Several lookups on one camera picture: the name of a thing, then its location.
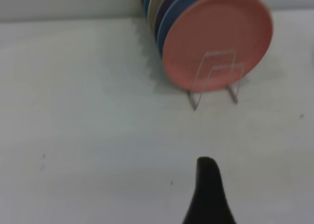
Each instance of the white table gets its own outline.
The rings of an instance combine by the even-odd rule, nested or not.
[[[313,223],[314,11],[273,17],[239,104],[197,112],[142,19],[0,24],[1,224],[180,224],[199,156],[239,224]]]

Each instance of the stack of plates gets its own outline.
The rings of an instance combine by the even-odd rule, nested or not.
[[[177,86],[193,91],[225,88],[248,74],[263,58],[273,26],[269,10],[260,0],[141,0],[166,74]],[[233,50],[235,69],[220,70],[207,80],[198,73],[207,52]]]

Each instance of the black object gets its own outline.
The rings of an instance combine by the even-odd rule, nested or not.
[[[217,163],[197,160],[195,193],[183,224],[236,224],[229,209]]]

